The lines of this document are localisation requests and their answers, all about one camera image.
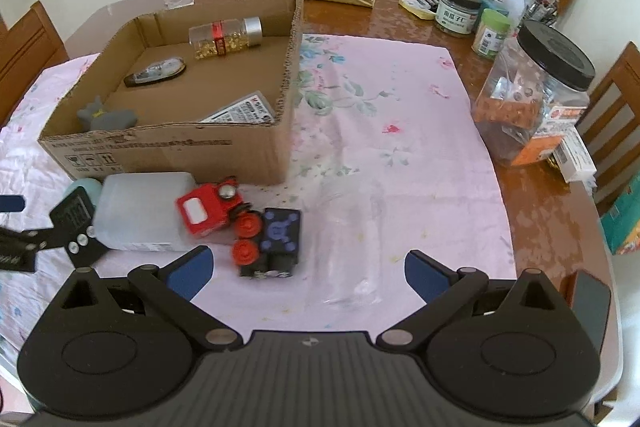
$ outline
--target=red label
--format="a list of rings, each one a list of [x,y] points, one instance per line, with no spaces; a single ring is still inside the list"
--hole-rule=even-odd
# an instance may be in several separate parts
[[[216,21],[211,25],[213,43],[216,45],[218,55],[226,55],[225,35],[222,32],[222,21]]]

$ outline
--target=open cardboard box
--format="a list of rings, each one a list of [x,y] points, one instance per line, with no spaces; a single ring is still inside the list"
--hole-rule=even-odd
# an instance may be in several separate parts
[[[195,60],[190,27],[252,16],[262,22],[261,46]],[[116,33],[60,101],[38,141],[74,179],[186,171],[198,182],[233,174],[244,183],[281,183],[289,166],[301,17],[302,0],[196,4],[139,16]],[[173,56],[187,65],[181,76],[150,86],[124,86],[128,74]],[[198,123],[256,90],[274,108],[273,124]],[[108,110],[135,111],[138,125],[81,132],[76,112],[97,95]]]

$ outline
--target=wooden table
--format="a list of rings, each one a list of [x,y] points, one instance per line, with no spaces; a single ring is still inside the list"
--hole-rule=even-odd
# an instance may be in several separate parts
[[[224,0],[196,0],[220,2]],[[91,16],[65,43],[70,57],[100,52],[127,20],[162,9],[161,0],[125,0]],[[373,10],[306,0],[305,33],[352,35],[420,42],[449,50],[471,99],[478,95],[492,63],[471,50],[471,38],[455,38],[398,6],[398,0],[377,0]],[[598,277],[610,287],[609,253],[604,245],[598,213],[582,184],[566,185],[545,163],[525,168],[495,166],[511,225],[518,273],[537,267],[559,287],[577,269]],[[615,303],[601,355],[602,370],[594,397],[601,399],[620,379],[622,346]]]

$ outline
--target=pink floral tablecloth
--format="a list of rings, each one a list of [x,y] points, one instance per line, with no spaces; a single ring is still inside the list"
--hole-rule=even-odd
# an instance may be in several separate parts
[[[36,138],[56,99],[93,58],[43,73],[2,130],[0,188],[26,193],[29,205],[25,213],[2,219],[5,225],[48,225],[48,210],[58,203],[68,178]],[[51,92],[44,99],[39,89]],[[241,279],[229,247],[212,245],[216,268],[194,298],[197,306],[246,339],[252,330],[276,328],[359,329],[375,337],[423,304],[404,281],[403,260],[412,249],[454,269],[474,266],[495,278],[515,276],[510,228],[494,168],[446,49],[306,35],[295,89],[287,182],[242,190],[257,208],[302,209],[300,265],[290,279]],[[331,209],[353,226],[331,225],[321,203],[327,187],[335,186],[359,190],[360,199],[377,198],[380,226],[363,227],[363,206],[350,198],[338,198]],[[43,196],[29,198],[36,193]],[[331,251],[330,244],[353,245],[353,251]],[[320,277],[325,258],[339,260],[343,255],[348,261],[354,251],[379,253],[368,257],[377,265],[372,270],[377,277],[375,302],[322,303],[316,290],[331,282]],[[111,251],[96,269],[102,277],[120,277],[140,264],[164,266],[178,255]],[[15,355],[71,270],[64,251],[56,250],[40,255],[35,275],[0,274],[0,335],[5,337],[0,337],[0,351],[4,342]]]

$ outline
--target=transparent plastic wrap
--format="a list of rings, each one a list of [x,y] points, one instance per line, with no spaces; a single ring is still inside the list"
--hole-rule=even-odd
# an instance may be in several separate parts
[[[548,158],[588,107],[594,75],[564,35],[526,21],[505,41],[472,110],[494,160],[519,166]]]
[[[357,307],[380,301],[382,186],[360,175],[325,182],[313,211],[312,301]]]

